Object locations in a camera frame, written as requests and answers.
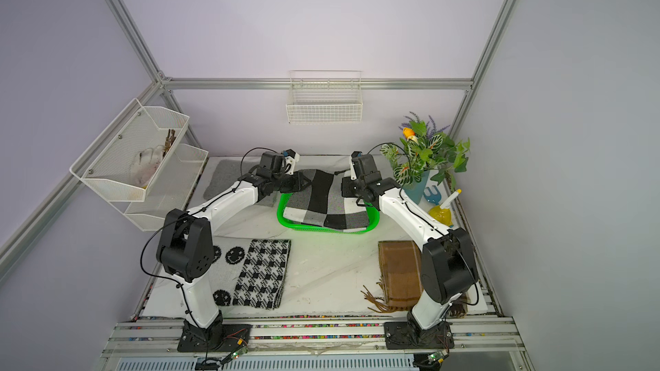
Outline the green plastic basket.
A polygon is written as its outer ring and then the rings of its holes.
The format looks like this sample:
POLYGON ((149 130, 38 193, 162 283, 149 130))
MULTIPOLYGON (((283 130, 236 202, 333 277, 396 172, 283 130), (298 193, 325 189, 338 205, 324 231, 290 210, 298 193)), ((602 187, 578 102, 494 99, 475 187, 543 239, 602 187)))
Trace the green plastic basket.
POLYGON ((289 202, 291 193, 281 194, 278 203, 277 209, 277 218, 278 222, 285 228, 297 230, 297 231, 306 231, 306 232, 322 232, 322 233, 335 233, 335 234, 352 234, 352 235, 361 235, 371 230, 375 229, 380 222, 380 213, 374 207, 367 207, 366 212, 369 218, 370 223, 366 228, 360 229, 349 229, 349 230, 337 230, 333 228, 318 227, 314 225, 308 225, 304 223, 296 223, 290 219, 285 218, 285 209, 289 202))

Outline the black white checked scarf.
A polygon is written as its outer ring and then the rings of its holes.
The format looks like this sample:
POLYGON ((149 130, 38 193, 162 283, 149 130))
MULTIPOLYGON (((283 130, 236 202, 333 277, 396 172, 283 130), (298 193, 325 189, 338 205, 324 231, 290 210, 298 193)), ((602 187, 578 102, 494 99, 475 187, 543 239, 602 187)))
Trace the black white checked scarf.
POLYGON ((370 223, 366 206, 357 199, 341 196, 341 180, 350 171, 330 173, 319 169, 304 169, 312 184, 302 192, 292 193, 285 209, 285 218, 296 223, 349 230, 366 228, 370 223))

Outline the brown plaid fringed scarf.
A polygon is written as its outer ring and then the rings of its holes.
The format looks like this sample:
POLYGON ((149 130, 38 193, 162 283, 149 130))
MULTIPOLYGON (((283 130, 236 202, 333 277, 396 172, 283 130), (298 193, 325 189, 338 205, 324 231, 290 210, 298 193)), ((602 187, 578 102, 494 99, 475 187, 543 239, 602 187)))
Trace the brown plaid fringed scarf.
POLYGON ((378 262, 381 277, 377 284, 383 294, 362 291, 371 304, 369 310, 378 314, 411 310, 423 294, 432 302, 445 304, 478 281, 474 261, 452 240, 430 240, 424 247, 411 240, 381 241, 378 262))

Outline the smiley houndstooth scarf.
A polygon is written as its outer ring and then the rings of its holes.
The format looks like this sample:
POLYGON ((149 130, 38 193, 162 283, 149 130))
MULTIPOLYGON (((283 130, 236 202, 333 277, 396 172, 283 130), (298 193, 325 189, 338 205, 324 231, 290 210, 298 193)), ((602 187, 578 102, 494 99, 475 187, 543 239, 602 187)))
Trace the smiley houndstooth scarf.
POLYGON ((216 305, 278 308, 284 293, 291 244, 290 240, 215 236, 208 275, 216 305))

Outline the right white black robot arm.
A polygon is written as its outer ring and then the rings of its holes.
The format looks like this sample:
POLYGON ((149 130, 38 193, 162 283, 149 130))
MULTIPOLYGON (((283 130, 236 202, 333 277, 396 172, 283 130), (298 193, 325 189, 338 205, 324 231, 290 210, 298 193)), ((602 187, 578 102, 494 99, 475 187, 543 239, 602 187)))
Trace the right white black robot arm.
POLYGON ((396 222, 420 250, 422 292, 408 322, 416 331, 430 330, 479 281, 469 233, 449 228, 423 211, 396 180, 382 177, 373 156, 353 152, 350 171, 357 198, 396 222))

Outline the grey folded scarf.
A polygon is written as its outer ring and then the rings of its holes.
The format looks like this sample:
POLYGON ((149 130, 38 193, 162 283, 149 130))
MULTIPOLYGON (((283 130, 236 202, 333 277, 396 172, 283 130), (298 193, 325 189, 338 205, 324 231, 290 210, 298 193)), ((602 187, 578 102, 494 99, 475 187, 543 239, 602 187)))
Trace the grey folded scarf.
POLYGON ((238 182, 240 176, 257 166, 258 161, 255 158, 246 159, 244 162, 236 159, 221 159, 213 169, 209 185, 202 196, 203 200, 206 202, 224 193, 238 182))

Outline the artificial plant in blue vase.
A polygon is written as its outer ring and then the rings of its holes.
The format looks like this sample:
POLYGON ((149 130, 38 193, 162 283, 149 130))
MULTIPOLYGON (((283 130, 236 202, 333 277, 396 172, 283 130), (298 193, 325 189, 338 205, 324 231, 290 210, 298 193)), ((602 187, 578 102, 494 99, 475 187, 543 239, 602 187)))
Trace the artificial plant in blue vase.
POLYGON ((405 119, 400 125, 400 142, 381 144, 378 149, 388 160, 394 179, 417 204, 430 181, 457 187, 455 176, 467 171, 471 141, 453 139, 449 128, 439 127, 433 117, 424 120, 411 112, 405 119))

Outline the small blue garden fork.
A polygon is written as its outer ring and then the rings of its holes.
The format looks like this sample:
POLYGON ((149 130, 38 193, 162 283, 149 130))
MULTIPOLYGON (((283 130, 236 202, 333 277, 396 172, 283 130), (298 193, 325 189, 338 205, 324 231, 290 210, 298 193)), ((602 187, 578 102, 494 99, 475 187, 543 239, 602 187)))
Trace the small blue garden fork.
POLYGON ((423 196, 428 203, 434 205, 440 205, 443 198, 438 187, 426 187, 423 196))

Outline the yellow spray bottle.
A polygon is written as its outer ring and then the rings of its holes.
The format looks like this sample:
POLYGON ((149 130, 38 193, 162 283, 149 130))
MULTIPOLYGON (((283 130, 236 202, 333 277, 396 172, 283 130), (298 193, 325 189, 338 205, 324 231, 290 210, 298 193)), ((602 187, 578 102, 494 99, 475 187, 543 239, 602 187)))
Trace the yellow spray bottle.
POLYGON ((462 189, 457 189, 455 192, 450 194, 450 196, 448 196, 445 200, 442 199, 440 205, 435 205, 428 211, 429 215, 438 222, 442 223, 443 225, 452 227, 453 223, 452 223, 450 206, 461 193, 462 193, 462 189))

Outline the white mesh lower shelf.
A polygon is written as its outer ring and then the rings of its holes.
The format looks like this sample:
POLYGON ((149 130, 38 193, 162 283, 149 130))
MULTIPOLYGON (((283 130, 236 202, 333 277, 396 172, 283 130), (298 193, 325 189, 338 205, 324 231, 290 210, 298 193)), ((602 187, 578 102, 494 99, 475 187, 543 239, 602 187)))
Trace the white mesh lower shelf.
POLYGON ((207 158, 206 150, 179 144, 152 183, 146 200, 130 203, 124 216, 144 232, 161 228, 172 209, 186 209, 207 158))

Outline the white mesh shelf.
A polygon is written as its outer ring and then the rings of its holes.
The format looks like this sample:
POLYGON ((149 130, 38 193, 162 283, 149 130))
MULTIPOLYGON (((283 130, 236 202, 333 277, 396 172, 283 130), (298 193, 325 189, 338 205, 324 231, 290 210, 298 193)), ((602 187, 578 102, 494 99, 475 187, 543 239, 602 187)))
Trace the white mesh shelf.
POLYGON ((170 155, 186 135, 189 117, 162 106, 132 100, 70 166, 70 173, 108 202, 143 202, 170 155), (130 182, 136 154, 158 145, 164 158, 146 188, 130 182))
POLYGON ((172 209, 186 209, 207 158, 206 150, 179 144, 152 183, 146 200, 130 203, 124 216, 144 232, 161 228, 172 209))

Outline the clear plastic item in shelf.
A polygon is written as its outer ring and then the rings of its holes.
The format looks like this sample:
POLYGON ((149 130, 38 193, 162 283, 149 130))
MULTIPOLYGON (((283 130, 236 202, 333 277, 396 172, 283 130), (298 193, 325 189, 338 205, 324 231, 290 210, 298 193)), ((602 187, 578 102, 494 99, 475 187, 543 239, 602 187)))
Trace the clear plastic item in shelf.
POLYGON ((134 157, 130 166, 130 182, 136 187, 146 188, 164 158, 164 146, 145 149, 134 157))

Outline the white mesh upper shelf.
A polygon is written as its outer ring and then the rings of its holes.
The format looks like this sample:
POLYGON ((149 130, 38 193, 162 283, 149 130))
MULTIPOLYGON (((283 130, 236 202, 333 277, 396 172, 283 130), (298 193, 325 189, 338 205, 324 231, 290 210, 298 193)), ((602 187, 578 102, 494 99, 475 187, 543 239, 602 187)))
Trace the white mesh upper shelf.
POLYGON ((70 173, 108 202, 143 202, 170 155, 186 135, 189 117, 162 106, 132 100, 70 166, 70 173), (130 182, 136 154, 158 145, 164 158, 146 188, 130 182))

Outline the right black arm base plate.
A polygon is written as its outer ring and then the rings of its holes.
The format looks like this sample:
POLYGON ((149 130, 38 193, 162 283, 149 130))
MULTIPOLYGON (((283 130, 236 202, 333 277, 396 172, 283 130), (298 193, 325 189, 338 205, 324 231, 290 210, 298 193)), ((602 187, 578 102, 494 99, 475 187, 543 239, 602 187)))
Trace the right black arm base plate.
POLYGON ((453 331, 446 321, 427 330, 418 329, 407 321, 386 322, 383 331, 389 350, 451 350, 455 347, 453 331))

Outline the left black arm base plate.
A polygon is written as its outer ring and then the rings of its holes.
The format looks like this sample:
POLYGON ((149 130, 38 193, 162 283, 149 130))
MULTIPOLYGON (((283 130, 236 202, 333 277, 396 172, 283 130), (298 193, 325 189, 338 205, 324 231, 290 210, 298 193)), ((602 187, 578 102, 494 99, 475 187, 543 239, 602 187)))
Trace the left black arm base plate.
POLYGON ((235 352, 248 344, 251 331, 252 326, 248 324, 222 324, 201 329, 185 321, 177 351, 235 352))

